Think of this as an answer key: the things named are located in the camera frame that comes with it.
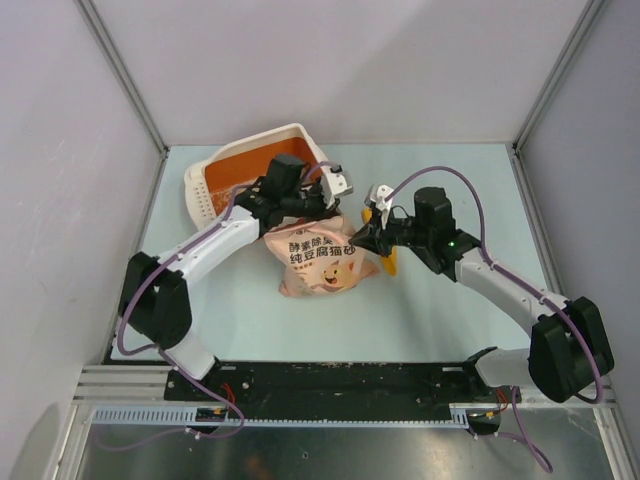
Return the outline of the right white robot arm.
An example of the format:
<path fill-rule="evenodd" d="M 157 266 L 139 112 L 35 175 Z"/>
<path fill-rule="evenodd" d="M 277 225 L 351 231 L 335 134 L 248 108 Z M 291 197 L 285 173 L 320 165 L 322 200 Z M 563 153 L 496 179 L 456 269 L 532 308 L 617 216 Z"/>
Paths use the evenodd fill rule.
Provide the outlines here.
<path fill-rule="evenodd" d="M 529 337 L 524 349 L 490 347 L 461 376 L 463 393 L 484 401 L 501 386 L 536 387 L 563 403 L 602 378 L 615 361 L 601 313 L 586 297 L 569 300 L 529 284 L 513 270 L 489 259 L 476 237 L 457 228 L 444 189 L 423 187 L 413 196 L 414 212 L 392 212 L 387 185 L 370 188 L 365 204 L 371 216 L 351 244 L 381 257 L 397 247 L 409 249 L 431 272 L 483 296 L 509 316 Z"/>

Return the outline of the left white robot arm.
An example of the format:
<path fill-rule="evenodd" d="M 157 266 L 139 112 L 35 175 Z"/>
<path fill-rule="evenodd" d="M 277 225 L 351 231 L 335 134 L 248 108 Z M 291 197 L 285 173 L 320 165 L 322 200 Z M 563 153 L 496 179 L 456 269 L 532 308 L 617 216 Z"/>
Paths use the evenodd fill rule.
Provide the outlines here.
<path fill-rule="evenodd" d="M 223 213 L 203 230 L 163 254 L 133 255 L 119 300 L 120 353 L 155 350 L 187 375 L 185 385 L 197 398 L 214 397 L 221 387 L 212 369 L 217 356 L 200 336 L 191 288 L 285 219 L 318 220 L 334 212 L 344 184 L 327 162 L 308 167 L 298 157 L 278 154 L 264 175 L 232 189 Z"/>

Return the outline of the yellow plastic litter scoop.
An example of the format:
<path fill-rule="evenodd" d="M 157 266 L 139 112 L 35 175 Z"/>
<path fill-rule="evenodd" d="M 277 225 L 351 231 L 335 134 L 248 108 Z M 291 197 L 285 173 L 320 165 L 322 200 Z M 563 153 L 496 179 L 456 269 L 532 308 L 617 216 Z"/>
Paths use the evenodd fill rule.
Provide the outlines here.
<path fill-rule="evenodd" d="M 364 223 L 367 223 L 372 218 L 372 210 L 369 207 L 365 207 L 361 211 L 361 218 Z M 393 247 L 388 256 L 382 256 L 380 262 L 385 272 L 389 276 L 395 277 L 398 271 L 397 248 Z"/>

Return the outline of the pink cat litter bag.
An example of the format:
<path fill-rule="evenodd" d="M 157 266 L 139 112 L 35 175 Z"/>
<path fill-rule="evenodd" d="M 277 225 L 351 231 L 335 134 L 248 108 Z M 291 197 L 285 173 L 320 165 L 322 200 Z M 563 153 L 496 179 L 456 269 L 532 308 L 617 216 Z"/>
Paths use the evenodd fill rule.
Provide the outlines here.
<path fill-rule="evenodd" d="M 284 265 L 279 291 L 286 297 L 332 295 L 380 273 L 366 251 L 350 243 L 355 233 L 343 215 L 289 226 L 264 235 Z"/>

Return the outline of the white orange litter box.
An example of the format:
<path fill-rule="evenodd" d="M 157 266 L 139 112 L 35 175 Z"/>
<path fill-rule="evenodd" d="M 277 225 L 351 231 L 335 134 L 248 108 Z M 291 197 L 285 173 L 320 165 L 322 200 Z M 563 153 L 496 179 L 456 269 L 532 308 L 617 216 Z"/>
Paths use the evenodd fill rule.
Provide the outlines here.
<path fill-rule="evenodd" d="M 223 212 L 215 212 L 211 192 L 252 184 L 280 153 L 297 156 L 310 166 L 327 159 L 306 129 L 291 123 L 228 143 L 192 164 L 185 171 L 184 185 L 187 211 L 196 229 L 204 229 Z"/>

